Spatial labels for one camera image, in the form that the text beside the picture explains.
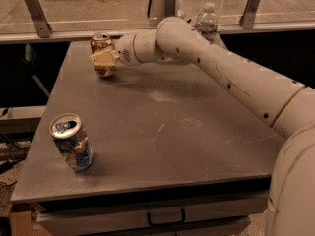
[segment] black cable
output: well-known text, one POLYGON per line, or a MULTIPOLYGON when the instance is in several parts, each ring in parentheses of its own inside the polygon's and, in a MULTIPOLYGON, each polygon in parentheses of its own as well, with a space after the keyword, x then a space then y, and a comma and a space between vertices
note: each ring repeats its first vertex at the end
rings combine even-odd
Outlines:
POLYGON ((9 109, 10 109, 11 107, 7 107, 7 108, 5 108, 3 111, 2 111, 2 114, 0 115, 0 118, 2 117, 2 116, 5 116, 8 112, 9 112, 9 109))
POLYGON ((17 162, 15 162, 15 161, 13 161, 13 162, 11 162, 11 161, 6 161, 5 163, 2 163, 2 164, 0 165, 0 174, 2 174, 2 173, 4 173, 4 172, 6 172, 6 171, 12 169, 15 164, 17 164, 17 162))
POLYGON ((0 182, 0 189, 11 187, 11 186, 15 185, 17 182, 18 182, 18 181, 15 181, 15 182, 13 182, 13 183, 11 183, 11 184, 7 184, 7 183, 5 183, 5 182, 0 182))

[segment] gray table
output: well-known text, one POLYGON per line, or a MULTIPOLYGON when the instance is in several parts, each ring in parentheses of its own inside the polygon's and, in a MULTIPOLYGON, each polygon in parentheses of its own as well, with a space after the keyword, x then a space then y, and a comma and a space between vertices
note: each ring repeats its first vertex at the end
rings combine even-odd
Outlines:
MULTIPOLYGON (((197 67, 118 64, 117 76, 104 80, 95 73, 90 52, 87 41, 71 43, 13 193, 14 204, 29 203, 48 214, 100 211, 110 207, 108 197, 122 212, 129 198, 148 205, 161 195, 181 205, 177 195, 185 203, 191 193, 203 196, 203 190, 204 196, 230 199, 256 192, 249 189, 259 189, 259 181, 268 182, 284 140, 197 67), (81 173, 67 166, 48 132, 50 121, 65 112, 82 118, 94 152, 94 164, 81 173), (216 185, 224 186, 221 193, 211 190, 216 185), (237 195, 233 188, 240 188, 237 195), (123 206, 115 197, 122 197, 123 206)), ((199 203, 193 200, 190 204, 199 203)))

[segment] floor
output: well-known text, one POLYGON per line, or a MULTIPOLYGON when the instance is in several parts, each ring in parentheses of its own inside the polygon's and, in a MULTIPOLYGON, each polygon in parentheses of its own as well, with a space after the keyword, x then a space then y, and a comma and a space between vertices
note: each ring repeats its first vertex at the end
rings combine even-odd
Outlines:
MULTIPOLYGON (((148 0, 84 0, 84 3, 83 0, 40 1, 55 31, 150 27, 150 23, 145 18, 148 0)), ((226 26, 238 25, 247 2, 247 0, 183 1, 186 18, 193 21, 205 2, 214 2, 220 15, 222 29, 226 26)), ((2 8, 0 34, 35 32, 23 0, 0 0, 0 7, 2 8)), ((262 0, 256 17, 256 22, 262 24, 314 20, 315 0, 262 0)), ((0 144, 0 152, 5 147, 4 144, 0 144)), ((9 214, 10 196, 15 182, 19 179, 23 164, 24 162, 21 161, 11 170, 0 174, 0 217, 7 217, 9 214)), ((251 215, 251 220, 252 224, 239 236, 264 235, 266 214, 251 215)))

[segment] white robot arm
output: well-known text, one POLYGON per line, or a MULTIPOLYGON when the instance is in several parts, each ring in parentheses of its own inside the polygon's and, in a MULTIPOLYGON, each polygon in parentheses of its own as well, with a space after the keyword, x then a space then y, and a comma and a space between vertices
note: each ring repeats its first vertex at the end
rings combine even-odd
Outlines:
MULTIPOLYGON (((189 24, 175 17, 164 19, 157 29, 121 37, 115 51, 127 66, 164 63, 169 58, 195 64, 288 139, 272 176, 266 236, 314 235, 313 88, 208 43, 189 24)), ((99 65, 97 55, 92 60, 99 65)))

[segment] can held by gripper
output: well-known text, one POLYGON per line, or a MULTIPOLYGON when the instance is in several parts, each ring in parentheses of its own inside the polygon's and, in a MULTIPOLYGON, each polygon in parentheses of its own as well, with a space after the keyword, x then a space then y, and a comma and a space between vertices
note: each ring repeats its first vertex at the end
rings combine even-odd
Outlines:
MULTIPOLYGON (((95 53, 96 51, 99 51, 106 47, 113 48, 113 43, 112 43, 111 37, 108 34, 98 32, 91 36, 90 46, 91 46, 92 53, 95 53)), ((104 77, 104 78, 111 77, 116 72, 115 66, 94 66, 94 67, 95 67, 96 73, 100 77, 104 77)))
POLYGON ((78 115, 73 113, 58 115, 51 121, 49 132, 73 171, 83 171, 92 165, 94 156, 89 146, 88 135, 78 115))

